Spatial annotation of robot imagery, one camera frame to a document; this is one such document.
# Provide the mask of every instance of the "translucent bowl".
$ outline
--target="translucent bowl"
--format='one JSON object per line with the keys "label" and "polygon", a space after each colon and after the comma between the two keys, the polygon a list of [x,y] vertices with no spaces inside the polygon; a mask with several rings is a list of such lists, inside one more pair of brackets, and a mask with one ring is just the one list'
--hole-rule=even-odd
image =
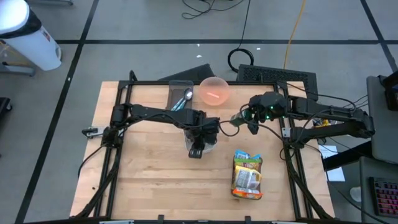
{"label": "translucent bowl", "polygon": [[230,89],[228,83],[222,78],[210,77],[199,85],[199,96],[210,106],[222,105],[228,100]]}

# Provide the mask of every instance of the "wooden table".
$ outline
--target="wooden table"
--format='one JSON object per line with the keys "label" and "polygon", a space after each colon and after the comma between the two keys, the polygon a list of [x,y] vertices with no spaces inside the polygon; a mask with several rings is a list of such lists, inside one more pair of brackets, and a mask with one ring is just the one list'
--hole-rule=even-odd
{"label": "wooden table", "polygon": [[[301,82],[292,84],[303,88]],[[93,126],[109,124],[117,86],[117,82],[102,83]],[[273,91],[273,87],[231,86],[231,97],[221,106],[204,104],[197,91],[195,87],[192,108],[206,111],[208,116],[219,116],[223,121],[236,114],[250,97]],[[168,92],[167,85],[134,85],[131,103],[165,108]],[[289,88],[289,94],[305,97],[304,92],[295,88]],[[303,123],[296,121],[297,126]],[[277,120],[266,121],[266,125],[280,133]],[[228,133],[236,131],[228,123],[223,124],[223,129]],[[235,137],[220,133],[217,138],[212,152],[201,159],[190,159],[181,129],[150,121],[131,126],[124,137],[112,219],[156,220],[158,215],[165,215],[166,220],[244,220],[245,215],[250,215],[252,220],[295,220],[286,164],[279,158],[282,142],[264,128],[252,135],[246,126],[241,126]],[[100,138],[88,141],[85,157],[98,148],[100,141]],[[318,147],[315,140],[309,144]],[[262,155],[264,195],[258,201],[231,195],[232,160],[237,149]],[[95,155],[81,170],[71,215],[80,212],[98,188],[104,152]],[[319,152],[306,147],[302,149],[302,160],[309,190],[326,212],[334,216]],[[298,187],[297,192],[301,214],[305,217]],[[107,200],[106,192],[102,215]]]}

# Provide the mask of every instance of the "paper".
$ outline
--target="paper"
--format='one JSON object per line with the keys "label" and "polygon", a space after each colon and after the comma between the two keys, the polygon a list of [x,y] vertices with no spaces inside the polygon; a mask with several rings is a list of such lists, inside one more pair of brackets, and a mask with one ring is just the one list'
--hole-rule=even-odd
{"label": "paper", "polygon": [[[322,158],[324,159],[337,154],[336,146],[319,145],[319,150],[321,151]],[[343,169],[341,167],[328,171],[328,176],[329,176],[329,181],[335,181],[335,182],[346,181],[346,179],[344,178]]]}

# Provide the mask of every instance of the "white trash can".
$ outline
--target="white trash can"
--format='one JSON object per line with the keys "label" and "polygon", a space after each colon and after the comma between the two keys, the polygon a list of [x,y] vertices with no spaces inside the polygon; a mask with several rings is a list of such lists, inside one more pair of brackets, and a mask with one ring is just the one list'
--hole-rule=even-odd
{"label": "white trash can", "polygon": [[44,71],[61,65],[61,48],[24,0],[0,0],[0,39]]}

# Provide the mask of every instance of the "computer keyboard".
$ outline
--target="computer keyboard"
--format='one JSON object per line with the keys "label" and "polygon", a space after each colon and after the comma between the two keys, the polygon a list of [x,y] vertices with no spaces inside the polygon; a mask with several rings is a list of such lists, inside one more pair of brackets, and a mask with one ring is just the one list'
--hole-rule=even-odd
{"label": "computer keyboard", "polygon": [[370,177],[369,181],[375,214],[398,218],[398,180]]}

